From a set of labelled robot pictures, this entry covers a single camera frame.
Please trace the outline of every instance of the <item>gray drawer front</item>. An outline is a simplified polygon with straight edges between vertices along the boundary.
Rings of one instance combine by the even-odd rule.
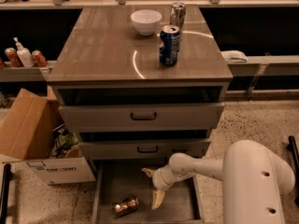
[[[210,139],[167,140],[134,142],[80,142],[82,154],[89,160],[150,159],[170,157],[183,152],[202,157],[210,144]]]
[[[61,106],[74,133],[216,128],[224,103],[186,105]]]

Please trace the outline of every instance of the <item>drawer handle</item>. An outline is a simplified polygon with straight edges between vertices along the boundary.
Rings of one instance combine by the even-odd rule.
[[[152,114],[135,114],[131,113],[131,119],[132,120],[155,120],[157,119],[157,113],[154,112]]]
[[[158,147],[156,146],[156,148],[154,150],[149,150],[149,151],[141,151],[140,147],[137,147],[137,151],[138,153],[156,153],[158,152]]]

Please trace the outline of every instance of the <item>shelf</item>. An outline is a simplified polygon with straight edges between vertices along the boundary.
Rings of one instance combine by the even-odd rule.
[[[13,67],[6,63],[5,68],[0,69],[1,82],[23,82],[23,81],[46,81],[56,61],[48,61],[45,67]]]
[[[251,77],[260,64],[268,65],[263,76],[299,76],[299,56],[248,56],[246,63],[228,65],[234,77]]]

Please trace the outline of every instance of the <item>white object on counter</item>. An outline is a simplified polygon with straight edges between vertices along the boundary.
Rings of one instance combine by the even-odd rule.
[[[223,58],[228,63],[245,63],[248,58],[239,50],[226,50],[221,52]]]
[[[17,46],[17,54],[25,67],[33,67],[35,66],[35,61],[32,58],[32,55],[29,49],[25,48],[19,41],[17,37],[14,37]]]
[[[159,27],[162,15],[154,10],[138,10],[131,15],[132,25],[142,35],[152,35]]]

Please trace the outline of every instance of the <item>bottle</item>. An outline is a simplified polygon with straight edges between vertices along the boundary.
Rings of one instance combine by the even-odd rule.
[[[35,61],[32,58],[32,55],[29,49],[26,49],[19,41],[17,37],[13,38],[16,41],[17,46],[17,54],[25,67],[33,67],[35,65]]]

